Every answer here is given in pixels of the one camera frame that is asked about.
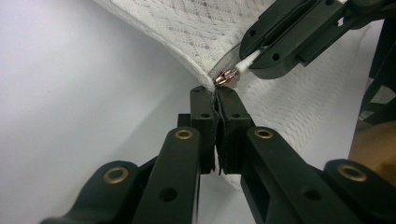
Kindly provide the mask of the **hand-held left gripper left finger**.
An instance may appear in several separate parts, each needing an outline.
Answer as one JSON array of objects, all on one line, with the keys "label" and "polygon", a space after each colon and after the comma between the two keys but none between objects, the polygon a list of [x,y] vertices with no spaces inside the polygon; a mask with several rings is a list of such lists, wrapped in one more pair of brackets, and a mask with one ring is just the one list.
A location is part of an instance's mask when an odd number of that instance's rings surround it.
[{"label": "hand-held left gripper left finger", "polygon": [[197,223],[200,175],[215,169],[218,115],[202,86],[190,91],[190,105],[159,155],[139,168],[143,191],[132,224]]}]

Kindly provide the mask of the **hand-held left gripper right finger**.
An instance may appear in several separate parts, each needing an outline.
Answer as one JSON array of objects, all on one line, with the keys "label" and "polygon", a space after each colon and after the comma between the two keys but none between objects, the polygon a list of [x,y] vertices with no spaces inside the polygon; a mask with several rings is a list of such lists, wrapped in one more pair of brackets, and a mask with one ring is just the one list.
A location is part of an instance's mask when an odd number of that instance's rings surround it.
[{"label": "hand-held left gripper right finger", "polygon": [[240,174],[257,224],[361,224],[324,173],[275,130],[254,124],[237,93],[217,89],[220,167]]}]

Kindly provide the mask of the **white mesh laundry bag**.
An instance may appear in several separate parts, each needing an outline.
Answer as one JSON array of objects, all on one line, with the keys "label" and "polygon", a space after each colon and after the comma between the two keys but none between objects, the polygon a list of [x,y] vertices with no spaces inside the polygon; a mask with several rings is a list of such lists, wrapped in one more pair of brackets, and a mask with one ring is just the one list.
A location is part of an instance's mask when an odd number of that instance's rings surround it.
[{"label": "white mesh laundry bag", "polygon": [[[275,0],[94,0],[162,43],[210,91],[213,78],[238,62],[245,31]],[[247,73],[233,88],[253,120],[303,152],[352,69],[364,29],[347,32],[308,66],[265,80]]]}]

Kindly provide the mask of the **white table board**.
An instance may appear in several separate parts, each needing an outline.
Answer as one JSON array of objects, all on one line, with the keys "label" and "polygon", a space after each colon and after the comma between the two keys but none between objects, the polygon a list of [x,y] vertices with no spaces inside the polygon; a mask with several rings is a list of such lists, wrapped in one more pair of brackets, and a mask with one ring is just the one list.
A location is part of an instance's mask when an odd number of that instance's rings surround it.
[{"label": "white table board", "polygon": [[[225,15],[257,20],[261,13],[248,10],[265,6],[242,2],[153,5],[214,16],[215,34],[230,35]],[[64,215],[101,165],[152,159],[177,115],[190,111],[195,72],[101,5],[0,0],[0,224]],[[348,155],[382,23],[366,28],[345,86],[303,147],[318,168]],[[201,179],[198,223],[255,223],[240,190],[216,173]]]}]

